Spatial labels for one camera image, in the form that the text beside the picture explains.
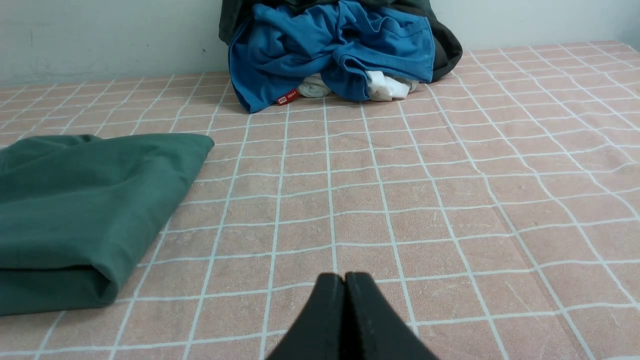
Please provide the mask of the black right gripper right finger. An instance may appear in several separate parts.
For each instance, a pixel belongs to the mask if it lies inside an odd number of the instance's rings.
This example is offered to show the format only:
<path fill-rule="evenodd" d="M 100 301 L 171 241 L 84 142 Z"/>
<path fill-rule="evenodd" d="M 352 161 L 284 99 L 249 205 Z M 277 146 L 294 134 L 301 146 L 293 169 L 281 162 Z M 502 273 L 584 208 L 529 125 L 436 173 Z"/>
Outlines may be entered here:
<path fill-rule="evenodd" d="M 370 274 L 347 272 L 345 285 L 346 360 L 438 359 L 393 309 Z"/>

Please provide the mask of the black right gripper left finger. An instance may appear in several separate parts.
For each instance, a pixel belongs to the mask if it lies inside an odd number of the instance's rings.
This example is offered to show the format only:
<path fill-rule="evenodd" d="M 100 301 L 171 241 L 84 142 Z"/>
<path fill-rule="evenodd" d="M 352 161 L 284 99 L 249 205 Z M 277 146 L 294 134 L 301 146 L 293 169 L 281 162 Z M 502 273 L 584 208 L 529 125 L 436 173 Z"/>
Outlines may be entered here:
<path fill-rule="evenodd" d="M 321 273 L 302 311 L 268 360 L 338 360 L 345 307 L 345 283 Z"/>

